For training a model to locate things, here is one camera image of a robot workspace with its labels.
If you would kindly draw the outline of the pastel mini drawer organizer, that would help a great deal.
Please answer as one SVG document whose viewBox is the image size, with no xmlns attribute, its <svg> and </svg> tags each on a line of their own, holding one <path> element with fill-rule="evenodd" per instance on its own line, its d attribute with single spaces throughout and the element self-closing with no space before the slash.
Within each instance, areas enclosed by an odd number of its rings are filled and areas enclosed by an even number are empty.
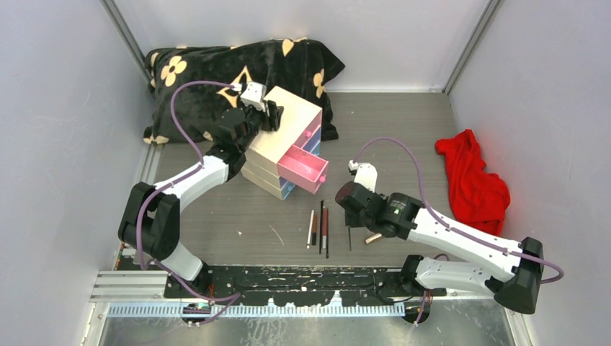
<svg viewBox="0 0 611 346">
<path fill-rule="evenodd" d="M 283 108 L 280 127 L 257 135 L 246 151 L 242 176 L 280 200 L 295 187 L 316 193 L 329 168 L 320 157 L 321 107 L 278 86 L 265 99 Z"/>
</svg>

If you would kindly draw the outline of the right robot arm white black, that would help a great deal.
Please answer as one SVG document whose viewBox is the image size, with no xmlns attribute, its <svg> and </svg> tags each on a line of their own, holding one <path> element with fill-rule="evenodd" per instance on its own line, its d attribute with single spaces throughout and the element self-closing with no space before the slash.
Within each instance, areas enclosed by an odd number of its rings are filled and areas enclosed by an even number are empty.
<svg viewBox="0 0 611 346">
<path fill-rule="evenodd" d="M 353 225 L 385 238 L 436 247 L 459 257 L 440 261 L 409 255 L 398 285 L 409 296 L 455 289 L 491 296 L 506 309 L 534 314 L 543 276 L 543 245 L 526 237 L 513 241 L 483 233 L 428 209 L 411 196 L 373 192 L 356 182 L 340 188 L 335 201 Z"/>
</svg>

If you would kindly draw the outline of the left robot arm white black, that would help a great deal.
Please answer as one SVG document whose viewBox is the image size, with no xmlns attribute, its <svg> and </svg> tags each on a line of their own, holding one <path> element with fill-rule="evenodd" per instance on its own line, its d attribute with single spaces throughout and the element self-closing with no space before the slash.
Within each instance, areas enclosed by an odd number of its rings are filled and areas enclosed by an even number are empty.
<svg viewBox="0 0 611 346">
<path fill-rule="evenodd" d="M 195 165 L 155 185 L 139 182 L 130 195 L 117 232 L 119 240 L 141 250 L 182 278 L 182 288 L 194 298 L 210 288 L 207 265 L 180 241 L 182 211 L 208 190 L 237 175 L 246 150 L 260 132 L 279 130 L 284 108 L 264 101 L 231 108 L 212 124 L 213 146 Z"/>
</svg>

